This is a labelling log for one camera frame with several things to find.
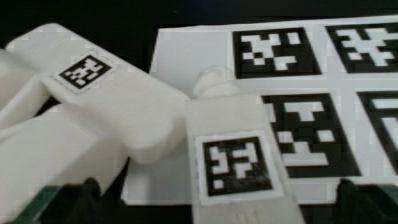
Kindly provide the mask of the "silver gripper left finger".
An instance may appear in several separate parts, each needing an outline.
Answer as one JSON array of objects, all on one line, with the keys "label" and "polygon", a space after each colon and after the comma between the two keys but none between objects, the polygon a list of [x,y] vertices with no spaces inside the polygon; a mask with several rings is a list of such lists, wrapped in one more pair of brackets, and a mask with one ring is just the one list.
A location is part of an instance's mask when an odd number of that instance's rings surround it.
[{"label": "silver gripper left finger", "polygon": [[41,188],[11,224],[110,224],[107,207],[119,194],[117,181],[100,186],[94,178],[80,184]]}]

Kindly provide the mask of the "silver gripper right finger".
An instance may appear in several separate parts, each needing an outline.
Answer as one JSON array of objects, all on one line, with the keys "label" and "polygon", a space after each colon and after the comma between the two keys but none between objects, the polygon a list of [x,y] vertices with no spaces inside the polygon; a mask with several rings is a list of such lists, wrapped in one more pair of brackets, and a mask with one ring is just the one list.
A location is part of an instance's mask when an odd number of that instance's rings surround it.
[{"label": "silver gripper right finger", "polygon": [[398,224],[398,186],[343,179],[332,208],[334,224]]}]

